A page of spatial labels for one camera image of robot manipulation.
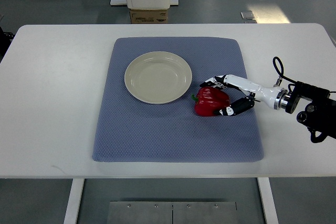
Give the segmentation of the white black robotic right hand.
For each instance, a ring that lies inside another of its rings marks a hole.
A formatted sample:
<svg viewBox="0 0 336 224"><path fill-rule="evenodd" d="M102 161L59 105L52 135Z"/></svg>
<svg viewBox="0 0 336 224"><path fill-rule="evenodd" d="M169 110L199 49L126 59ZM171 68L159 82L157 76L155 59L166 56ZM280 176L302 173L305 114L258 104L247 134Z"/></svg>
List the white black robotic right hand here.
<svg viewBox="0 0 336 224"><path fill-rule="evenodd" d="M215 115L235 116L241 114L253 108L256 101L266 103L271 109L285 109L289 100L288 91L280 86L266 88L232 74L212 77L200 84L200 87L212 87L220 90L234 88L245 95L230 106L215 110Z"/></svg>

